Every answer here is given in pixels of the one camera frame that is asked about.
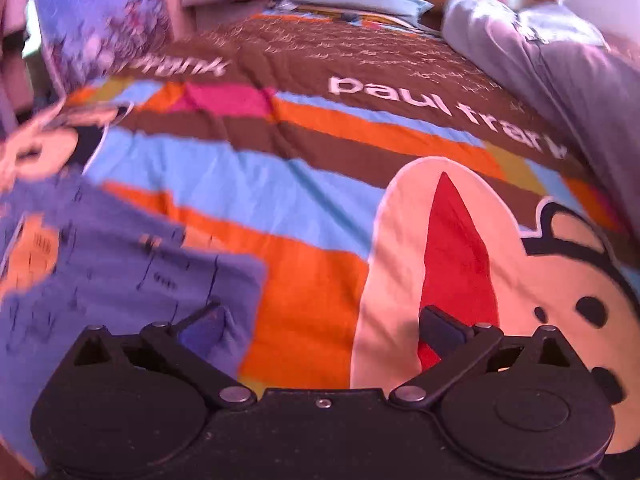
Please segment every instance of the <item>pink patch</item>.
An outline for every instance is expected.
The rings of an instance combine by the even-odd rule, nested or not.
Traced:
[[[362,20],[362,26],[364,28],[373,28],[375,30],[382,30],[382,25],[377,22],[370,22],[369,20]]]
[[[183,96],[172,112],[206,110],[212,115],[231,117],[267,117],[271,113],[271,89],[242,84],[184,85]]]

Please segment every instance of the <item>white lettering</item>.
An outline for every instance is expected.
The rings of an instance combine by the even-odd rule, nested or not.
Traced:
[[[364,85],[364,91],[367,94],[375,95],[376,97],[380,97],[381,99],[390,99],[392,101],[400,100],[400,98],[398,97],[398,92],[396,92],[390,86],[366,84]]]
[[[507,121],[500,121],[500,124],[502,125],[502,129],[504,130],[504,132],[508,136],[510,136],[511,139],[522,142],[530,148],[533,148],[533,144],[529,139],[527,139],[527,136],[521,129],[519,129],[519,127],[515,126],[514,124],[508,123]]]
[[[175,73],[177,74],[184,74],[185,72],[187,72],[187,67],[193,63],[196,64],[197,60],[193,57],[188,57],[187,59],[185,59],[182,63],[182,66],[175,71]]]
[[[191,70],[191,75],[196,75],[200,70],[204,68],[206,64],[207,64],[207,61],[204,61],[203,59],[199,59],[196,65],[193,67],[193,70]]]
[[[540,138],[540,136],[536,132],[530,132],[529,130],[524,130],[524,134],[529,137],[529,140],[533,144],[533,147],[541,152],[542,148],[540,148],[540,145],[538,144],[538,139]]]
[[[549,145],[549,150],[551,150],[552,155],[555,158],[565,158],[567,153],[567,148],[565,146],[558,146],[555,142],[553,142],[548,136],[545,136],[546,143]]]
[[[124,67],[126,67],[127,65],[128,65],[128,63],[127,63],[126,61],[123,61],[123,62],[120,64],[120,66],[119,66],[116,70],[114,70],[114,72],[115,72],[115,73],[122,72],[122,70],[124,69]]]
[[[456,108],[458,110],[462,110],[473,124],[480,124],[474,117],[475,112],[469,106],[458,103],[458,106],[456,106]]]
[[[438,108],[440,110],[442,110],[444,113],[446,113],[449,116],[451,115],[451,112],[447,108],[447,105],[444,104],[444,101],[440,98],[439,95],[431,94],[431,97],[433,97],[434,102],[438,105]]]
[[[340,85],[343,85],[343,84],[351,85],[351,88],[341,87]],[[334,95],[340,95],[341,93],[355,94],[356,92],[359,92],[363,88],[364,88],[364,85],[357,79],[354,79],[353,77],[340,79],[339,77],[332,76],[331,79],[329,79],[329,92],[331,92]]]
[[[484,115],[484,114],[478,114],[480,115],[480,118],[484,121],[484,124],[486,124],[489,128],[491,128],[494,132],[497,132],[498,130],[496,130],[494,123],[495,123],[495,117],[491,116],[491,115]]]
[[[156,59],[155,56],[152,56],[151,54],[146,54],[146,56],[139,57],[138,59],[132,59],[129,65],[132,68],[140,68],[143,65],[147,65],[147,64],[150,65],[155,61],[155,59]]]
[[[228,61],[227,61],[227,62],[223,63],[222,65],[220,65],[221,61],[222,61],[221,57],[216,58],[215,61],[213,61],[212,63],[210,63],[207,66],[203,67],[200,70],[200,73],[204,74],[205,72],[215,72],[215,75],[220,77],[221,75],[223,75],[225,73],[225,66],[227,66],[229,64]]]
[[[175,59],[175,57],[166,57],[158,65],[158,68],[156,69],[156,75],[159,75],[159,76],[173,75],[174,72],[180,68],[181,64],[182,64],[181,59]]]
[[[411,97],[411,93],[406,88],[399,88],[400,95],[405,102],[414,105],[414,106],[430,106],[432,108],[437,108],[436,103],[434,103],[431,99],[429,99],[426,95],[422,94],[422,101],[416,101]]]

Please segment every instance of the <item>red mouth graphic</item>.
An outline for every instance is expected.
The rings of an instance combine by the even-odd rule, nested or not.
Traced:
[[[421,307],[435,305],[469,326],[476,322],[498,325],[489,254],[446,173],[440,175],[433,197],[424,269]],[[417,352],[422,370],[440,360],[427,343],[420,341]]]

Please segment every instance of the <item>brown stripe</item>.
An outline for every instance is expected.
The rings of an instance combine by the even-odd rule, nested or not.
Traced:
[[[542,198],[541,195],[526,189],[521,189],[513,184],[482,175],[482,178],[500,196],[506,206],[511,210],[516,221],[530,229],[535,229],[536,207]]]
[[[263,26],[271,26],[273,30],[262,30],[260,27]],[[269,20],[249,20],[242,24],[243,32],[240,36],[230,37],[232,29],[220,27],[217,32],[210,33],[210,38],[202,36],[188,43],[172,44],[166,50],[171,56],[205,60],[222,57],[224,62],[230,63],[226,65],[225,73],[221,76],[215,76],[213,73],[183,74],[174,75],[170,80],[197,84],[237,82],[256,88],[274,88],[300,95],[321,96],[365,110],[387,111],[437,126],[469,132],[508,152],[559,171],[564,176],[583,179],[588,176],[573,156],[570,155],[565,160],[556,159],[544,139],[538,141],[542,149],[542,152],[539,152],[534,147],[512,139],[498,122],[494,123],[497,131],[493,131],[481,119],[480,114],[492,116],[497,121],[507,121],[541,137],[546,134],[554,139],[556,144],[561,144],[558,141],[561,137],[554,133],[553,128],[537,113],[498,87],[446,44],[428,38],[400,38],[389,31],[372,31],[343,23],[319,23],[316,26],[322,27],[319,37],[326,36],[329,43],[306,40],[306,36],[310,34],[308,26],[303,27],[297,22],[280,21],[270,25]],[[347,43],[341,43],[338,39],[340,33],[353,34],[353,29],[357,29],[356,40],[347,37],[344,40]],[[295,40],[280,39],[287,37],[295,37]],[[224,44],[216,45],[216,40],[224,40]],[[366,48],[357,43],[367,40],[372,43]],[[391,46],[387,44],[389,40],[397,41]],[[272,52],[267,53],[266,49],[271,49]],[[398,51],[398,54],[393,54],[392,51]],[[329,57],[314,59],[313,56]],[[370,60],[377,60],[378,64],[368,64]],[[150,70],[143,75],[141,70],[127,68],[121,75],[168,80],[155,76],[154,72],[155,70]],[[331,76],[356,78],[363,84],[386,85],[396,91],[404,88],[416,100],[420,100],[423,94],[436,94],[443,99],[452,115],[447,115],[437,108],[418,107],[404,100],[386,100],[365,91],[353,94],[344,92],[335,96],[329,92]],[[466,114],[457,108],[459,103],[468,105],[475,112],[474,117],[478,124],[469,120]]]
[[[157,114],[132,111],[120,126],[148,135],[171,134],[203,140],[226,140],[237,151],[300,158],[317,170],[332,171],[385,188],[405,164],[417,157],[307,130],[296,124],[271,124],[259,118],[214,118],[201,112]]]
[[[626,266],[640,269],[640,247],[629,235],[600,228],[609,240],[609,245],[616,258]]]
[[[418,158],[321,134],[295,124],[276,125],[259,118],[219,118],[205,112],[159,114],[133,110],[120,126],[132,131],[142,130],[147,135],[170,134],[226,141],[238,151],[269,153],[284,160],[300,158],[316,170],[342,174],[382,189],[403,166]],[[536,207],[542,195],[486,175],[480,177],[500,196],[518,224],[537,228]],[[621,262],[640,268],[640,251],[626,235],[607,230],[605,234]]]

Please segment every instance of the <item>black eye dot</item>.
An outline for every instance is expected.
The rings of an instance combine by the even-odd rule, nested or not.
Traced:
[[[545,309],[541,306],[537,306],[533,309],[533,314],[538,318],[538,321],[543,324],[547,324],[549,316],[546,314]]]
[[[604,304],[593,296],[580,298],[575,304],[575,309],[584,319],[596,328],[602,328],[609,318],[607,308]]]
[[[591,377],[593,377],[593,380],[602,388],[611,406],[619,404],[626,399],[626,393],[622,384],[620,384],[616,375],[610,370],[596,366],[591,370]]]

